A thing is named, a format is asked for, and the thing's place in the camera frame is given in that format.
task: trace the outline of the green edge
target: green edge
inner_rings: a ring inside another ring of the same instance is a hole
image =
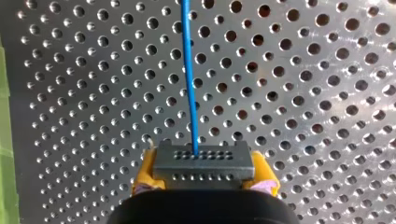
[[[0,224],[20,223],[18,204],[9,115],[6,54],[0,38]]]

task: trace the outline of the black rubber part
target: black rubber part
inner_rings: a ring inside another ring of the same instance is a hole
[[[107,224],[298,224],[279,199],[254,190],[154,190],[118,206]]]

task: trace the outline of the gray metal block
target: gray metal block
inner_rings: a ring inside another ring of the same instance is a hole
[[[243,180],[253,178],[254,166],[245,141],[233,147],[201,146],[198,156],[192,155],[191,146],[162,141],[153,175],[167,189],[240,189]]]

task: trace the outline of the blue cable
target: blue cable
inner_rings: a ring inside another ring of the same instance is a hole
[[[184,67],[186,69],[186,84],[187,94],[190,105],[190,120],[191,120],[191,141],[192,152],[198,155],[198,120],[197,110],[195,107],[195,93],[192,86],[192,78],[194,77],[191,59],[191,35],[190,35],[190,0],[183,0],[181,4],[181,23],[183,26],[183,54]]]

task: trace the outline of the metal panel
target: metal panel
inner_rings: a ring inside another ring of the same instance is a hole
[[[394,0],[191,1],[200,143],[246,140],[302,223],[391,223]],[[178,1],[0,1],[21,222],[105,223],[189,142]]]

